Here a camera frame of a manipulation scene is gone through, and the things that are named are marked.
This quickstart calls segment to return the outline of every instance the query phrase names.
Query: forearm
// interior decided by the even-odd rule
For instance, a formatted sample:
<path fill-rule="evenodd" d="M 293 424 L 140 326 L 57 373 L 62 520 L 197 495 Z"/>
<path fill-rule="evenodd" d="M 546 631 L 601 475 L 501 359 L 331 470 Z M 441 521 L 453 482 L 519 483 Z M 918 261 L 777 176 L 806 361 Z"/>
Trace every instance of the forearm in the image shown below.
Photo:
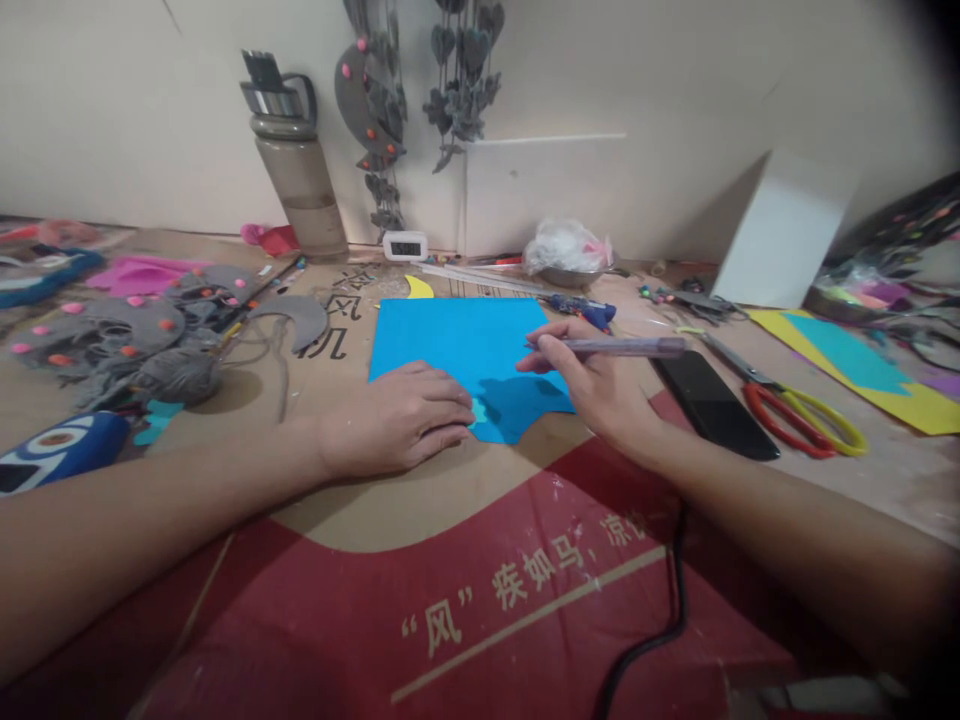
<path fill-rule="evenodd" d="M 956 554 L 935 538 L 673 426 L 620 449 L 671 480 L 878 667 L 912 669 L 946 621 Z"/>
<path fill-rule="evenodd" d="M 324 479 L 310 421 L 0 501 L 0 685 L 210 538 Z"/>

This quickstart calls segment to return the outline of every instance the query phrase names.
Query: purple pen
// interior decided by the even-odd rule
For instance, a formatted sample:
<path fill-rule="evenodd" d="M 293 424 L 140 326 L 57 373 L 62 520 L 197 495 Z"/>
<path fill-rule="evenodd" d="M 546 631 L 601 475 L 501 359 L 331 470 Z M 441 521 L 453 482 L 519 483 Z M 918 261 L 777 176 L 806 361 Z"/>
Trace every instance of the purple pen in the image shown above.
<path fill-rule="evenodd" d="M 687 339 L 669 338 L 597 338 L 595 340 L 561 340 L 564 345 L 578 355 L 603 353 L 625 357 L 679 357 L 687 350 Z M 536 350 L 535 343 L 527 343 Z"/>

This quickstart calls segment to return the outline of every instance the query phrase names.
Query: black phone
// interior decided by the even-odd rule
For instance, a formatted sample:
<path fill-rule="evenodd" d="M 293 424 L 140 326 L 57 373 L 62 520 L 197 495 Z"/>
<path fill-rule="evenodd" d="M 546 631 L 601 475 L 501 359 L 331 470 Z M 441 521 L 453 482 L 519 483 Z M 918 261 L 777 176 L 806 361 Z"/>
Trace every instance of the black phone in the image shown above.
<path fill-rule="evenodd" d="M 652 362 L 701 437 L 751 460 L 780 457 L 780 449 L 703 355 L 687 350 Z"/>

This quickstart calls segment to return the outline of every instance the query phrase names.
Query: blue paper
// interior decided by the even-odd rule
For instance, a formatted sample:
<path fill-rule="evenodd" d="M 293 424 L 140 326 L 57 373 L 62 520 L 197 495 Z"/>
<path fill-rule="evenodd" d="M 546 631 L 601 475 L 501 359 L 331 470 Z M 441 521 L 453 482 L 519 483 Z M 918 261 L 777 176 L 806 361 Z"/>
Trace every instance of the blue paper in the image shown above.
<path fill-rule="evenodd" d="M 147 410 L 150 411 L 150 414 L 147 415 L 146 421 L 150 427 L 133 437 L 133 444 L 138 447 L 153 445 L 163 434 L 163 431 L 167 429 L 167 425 L 173 420 L 173 416 L 183 410 L 183 403 L 163 403 L 159 400 L 151 400 L 147 403 Z"/>
<path fill-rule="evenodd" d="M 546 322 L 532 298 L 384 300 L 370 362 L 370 381 L 425 360 L 473 395 L 478 440 L 515 445 L 541 415 L 574 412 L 558 372 L 519 373 L 530 351 L 525 335 Z"/>
<path fill-rule="evenodd" d="M 895 395 L 911 394 L 900 384 L 913 382 L 909 377 L 842 327 L 790 313 L 784 316 L 854 385 Z"/>

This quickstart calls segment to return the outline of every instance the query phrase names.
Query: gray water bottle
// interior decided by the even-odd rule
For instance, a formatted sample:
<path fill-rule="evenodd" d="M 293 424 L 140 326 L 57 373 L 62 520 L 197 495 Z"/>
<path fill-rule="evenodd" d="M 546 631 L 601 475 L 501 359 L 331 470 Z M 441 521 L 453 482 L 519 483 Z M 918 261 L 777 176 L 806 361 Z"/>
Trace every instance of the gray water bottle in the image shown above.
<path fill-rule="evenodd" d="M 250 82 L 240 83 L 253 112 L 250 129 L 287 220 L 308 260 L 344 259 L 349 253 L 330 173 L 317 140 L 317 96 L 313 83 L 300 73 L 280 74 L 272 53 L 243 51 Z M 296 89 L 299 79 L 307 97 L 307 114 Z"/>

